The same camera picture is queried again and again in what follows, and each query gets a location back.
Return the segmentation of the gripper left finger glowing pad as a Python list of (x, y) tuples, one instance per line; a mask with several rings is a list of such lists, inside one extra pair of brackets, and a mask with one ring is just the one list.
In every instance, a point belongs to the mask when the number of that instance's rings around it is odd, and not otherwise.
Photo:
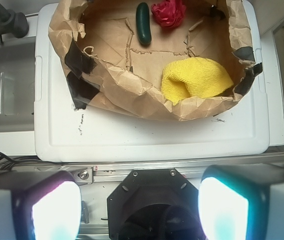
[(0, 171), (0, 240), (74, 240), (81, 192), (67, 171)]

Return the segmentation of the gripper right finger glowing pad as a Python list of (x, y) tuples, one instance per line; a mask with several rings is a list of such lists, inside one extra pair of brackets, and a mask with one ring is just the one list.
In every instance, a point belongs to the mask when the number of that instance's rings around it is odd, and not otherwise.
[(198, 210), (209, 240), (284, 240), (284, 164), (207, 167)]

